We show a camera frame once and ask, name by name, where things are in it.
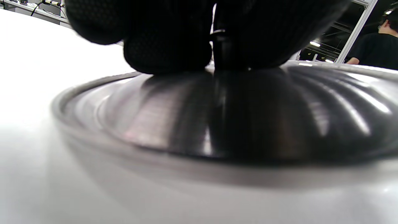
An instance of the dark hair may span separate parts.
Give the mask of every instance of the dark hair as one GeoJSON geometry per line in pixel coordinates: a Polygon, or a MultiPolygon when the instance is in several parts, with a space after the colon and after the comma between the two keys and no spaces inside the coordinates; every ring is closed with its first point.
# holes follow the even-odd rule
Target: dark hair
{"type": "Polygon", "coordinates": [[[390,14],[383,16],[382,24],[388,20],[390,28],[398,32],[398,10],[392,9],[390,14]]]}

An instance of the ceiling light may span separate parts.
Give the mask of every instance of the ceiling light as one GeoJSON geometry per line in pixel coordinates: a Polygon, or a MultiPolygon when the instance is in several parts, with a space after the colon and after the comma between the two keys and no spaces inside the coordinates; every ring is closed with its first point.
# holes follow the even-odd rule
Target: ceiling light
{"type": "Polygon", "coordinates": [[[313,42],[313,41],[311,41],[310,44],[311,44],[311,45],[314,45],[315,47],[320,47],[320,46],[321,46],[321,45],[318,44],[317,42],[313,42]]]}

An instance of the metal frame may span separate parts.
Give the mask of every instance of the metal frame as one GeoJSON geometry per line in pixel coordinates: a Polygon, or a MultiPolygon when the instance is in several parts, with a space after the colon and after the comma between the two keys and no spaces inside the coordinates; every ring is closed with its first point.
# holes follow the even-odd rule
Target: metal frame
{"type": "Polygon", "coordinates": [[[362,16],[359,19],[354,30],[352,31],[350,37],[348,38],[347,43],[345,44],[339,57],[337,58],[336,63],[344,63],[345,57],[348,55],[348,52],[351,50],[352,46],[354,45],[355,41],[357,40],[359,33],[361,32],[363,26],[365,25],[366,20],[370,16],[377,1],[378,0],[352,0],[352,2],[354,2],[354,3],[358,3],[360,5],[365,6],[365,10],[362,13],[362,16]]]}
{"type": "MultiPolygon", "coordinates": [[[[23,9],[23,10],[29,11],[29,12],[33,11],[33,8],[21,5],[21,4],[16,3],[16,2],[12,2],[12,1],[9,1],[9,0],[0,0],[0,1],[1,1],[1,3],[3,3],[3,1],[4,1],[4,4],[5,4],[4,9],[5,10],[9,10],[9,9],[13,9],[13,8],[20,8],[20,9],[23,9]]],[[[53,19],[53,20],[56,20],[58,22],[63,22],[63,23],[69,24],[69,21],[66,20],[66,19],[59,18],[57,16],[51,15],[51,14],[46,13],[46,12],[42,12],[40,10],[36,10],[35,14],[41,15],[41,16],[44,16],[44,17],[47,17],[47,18],[50,18],[50,19],[53,19]]]]}

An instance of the ceiling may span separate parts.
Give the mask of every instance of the ceiling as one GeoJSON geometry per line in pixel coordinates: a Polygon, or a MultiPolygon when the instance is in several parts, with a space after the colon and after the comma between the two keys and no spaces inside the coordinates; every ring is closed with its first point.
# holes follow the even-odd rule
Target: ceiling
{"type": "MultiPolygon", "coordinates": [[[[378,0],[361,30],[359,38],[362,35],[377,32],[384,12],[397,6],[398,0],[378,0]]],[[[300,60],[312,60],[314,55],[318,54],[317,60],[324,61],[328,59],[334,61],[343,49],[364,10],[363,6],[352,2],[342,17],[317,39],[321,46],[308,45],[301,51],[300,60]]]]}

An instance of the black glove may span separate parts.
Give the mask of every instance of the black glove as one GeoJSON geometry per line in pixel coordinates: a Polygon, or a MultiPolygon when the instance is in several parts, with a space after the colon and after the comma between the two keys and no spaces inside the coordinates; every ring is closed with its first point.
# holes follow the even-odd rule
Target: black glove
{"type": "Polygon", "coordinates": [[[245,67],[259,69],[287,61],[338,19],[350,0],[67,0],[66,9],[87,40],[124,40],[131,67],[164,74],[199,71],[209,63],[215,3],[216,28],[235,37],[245,67]]]}

